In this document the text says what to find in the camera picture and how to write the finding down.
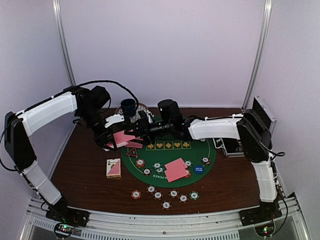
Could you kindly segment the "green poker chip stack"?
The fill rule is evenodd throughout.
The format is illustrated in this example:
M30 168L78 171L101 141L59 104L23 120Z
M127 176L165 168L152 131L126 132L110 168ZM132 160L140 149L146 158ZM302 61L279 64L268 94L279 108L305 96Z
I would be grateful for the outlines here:
M198 199L200 198L200 194L199 194L197 191L192 191L192 192L190 192L190 194L189 194L189 198L190 198L191 200L196 201L196 200L198 200Z

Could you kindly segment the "red poker chip stack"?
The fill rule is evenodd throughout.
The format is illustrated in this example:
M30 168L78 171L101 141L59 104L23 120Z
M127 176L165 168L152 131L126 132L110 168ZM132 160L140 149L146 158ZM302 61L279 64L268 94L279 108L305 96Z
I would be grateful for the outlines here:
M141 192L139 190L133 190L131 192L131 197L134 199L134 200L137 200L139 199L140 197L142 196Z

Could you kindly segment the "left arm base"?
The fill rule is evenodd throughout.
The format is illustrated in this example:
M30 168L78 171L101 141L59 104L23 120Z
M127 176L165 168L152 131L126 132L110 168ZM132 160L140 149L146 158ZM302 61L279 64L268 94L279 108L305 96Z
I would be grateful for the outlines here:
M89 221L90 213L85 210L67 208L66 216L49 209L45 217L56 221L53 227L53 233L60 239L69 238L77 227L86 227Z

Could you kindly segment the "pink playing card deck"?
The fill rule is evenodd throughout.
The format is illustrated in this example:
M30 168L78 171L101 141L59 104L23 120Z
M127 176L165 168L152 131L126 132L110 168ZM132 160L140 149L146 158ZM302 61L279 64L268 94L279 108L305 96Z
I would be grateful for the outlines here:
M105 145L107 150L116 150L129 143L129 141L134 140L136 137L134 135L125 134L125 131L116 132L112 135L110 141Z

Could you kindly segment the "red chips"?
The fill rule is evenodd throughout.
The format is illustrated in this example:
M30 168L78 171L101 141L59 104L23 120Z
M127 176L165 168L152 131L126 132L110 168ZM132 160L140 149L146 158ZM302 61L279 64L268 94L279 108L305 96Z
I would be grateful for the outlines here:
M186 176L185 176L185 177L186 177L186 178L189 178L190 176L191 176L191 171L190 171L190 170L187 170L187 171L186 171Z
M135 165L136 165L136 167L137 168L143 168L144 166L145 166L145 160L144 159L141 159L141 158L139 158L139 159L137 159L136 160L136 162L135 162Z

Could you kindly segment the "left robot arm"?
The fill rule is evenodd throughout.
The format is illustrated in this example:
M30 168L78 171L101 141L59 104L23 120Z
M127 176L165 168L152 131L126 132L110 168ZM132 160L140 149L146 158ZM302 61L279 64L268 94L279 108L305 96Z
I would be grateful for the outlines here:
M41 137L40 134L60 118L74 114L92 131L93 140L100 148L116 150L113 132L100 113L110 99L110 94L102 86L93 89L77 87L20 112L10 111L5 116L4 147L14 162L14 170L44 199L49 210L61 222L69 221L72 211L47 171L42 169L36 155L39 147L35 145L34 138L46 141L43 146L47 147L49 136Z

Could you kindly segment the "green chips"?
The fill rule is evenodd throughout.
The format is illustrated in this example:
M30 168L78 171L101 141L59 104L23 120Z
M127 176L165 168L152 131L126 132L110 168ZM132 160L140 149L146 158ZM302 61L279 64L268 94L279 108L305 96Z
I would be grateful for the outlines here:
M155 162L152 166L157 173L162 173L164 171L163 166L160 162Z
M191 168L193 166L193 162L190 161L190 160L186 160L185 161L185 165L188 167L188 168Z

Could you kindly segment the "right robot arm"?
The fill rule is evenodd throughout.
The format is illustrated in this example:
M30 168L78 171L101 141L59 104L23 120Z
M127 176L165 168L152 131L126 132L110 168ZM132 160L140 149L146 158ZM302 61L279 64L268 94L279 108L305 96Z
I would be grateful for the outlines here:
M142 138L143 144L150 144L157 137L173 135L179 140L235 139L240 142L244 156L254 167L259 187L259 207L256 216L268 220L278 210L277 174L274 166L276 157L285 152L272 150L272 134L269 128L252 109L227 117L183 118L178 103L165 99L158 103L161 119L149 122L147 114L140 111L140 119L124 132Z

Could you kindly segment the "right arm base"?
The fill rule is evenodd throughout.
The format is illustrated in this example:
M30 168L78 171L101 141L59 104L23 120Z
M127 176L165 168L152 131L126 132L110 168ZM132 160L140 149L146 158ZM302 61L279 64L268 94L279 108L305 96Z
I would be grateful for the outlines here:
M282 216L281 210L269 210L260 207L241 210L239 217L243 226L254 225L259 237L271 237L276 231L275 219Z

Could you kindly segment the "triangular black red dealer button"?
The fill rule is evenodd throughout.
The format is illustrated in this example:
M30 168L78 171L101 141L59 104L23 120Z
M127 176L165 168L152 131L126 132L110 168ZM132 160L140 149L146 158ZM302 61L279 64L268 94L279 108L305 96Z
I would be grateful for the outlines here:
M138 151L135 147L131 147L130 149L128 149L127 152L125 153L125 155L127 157L133 157L133 158L139 157Z

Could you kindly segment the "brown chip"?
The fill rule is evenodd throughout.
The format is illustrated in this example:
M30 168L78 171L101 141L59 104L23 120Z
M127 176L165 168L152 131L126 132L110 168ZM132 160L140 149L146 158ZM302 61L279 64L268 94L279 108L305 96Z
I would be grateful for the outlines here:
M208 157L202 157L201 162L203 165L208 166L211 164L211 160Z
M151 171L150 168L144 168L143 171L142 171L142 173L143 173L145 176L149 176L149 175L152 173L152 171Z

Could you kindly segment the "blue small blind button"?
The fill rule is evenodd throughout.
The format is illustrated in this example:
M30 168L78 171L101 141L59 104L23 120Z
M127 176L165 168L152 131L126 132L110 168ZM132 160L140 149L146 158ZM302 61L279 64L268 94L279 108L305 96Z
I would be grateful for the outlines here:
M196 166L193 168L193 171L194 171L195 174L201 175L201 174L203 174L203 173L205 172L205 168L204 168L204 166L202 166L202 165L196 165Z

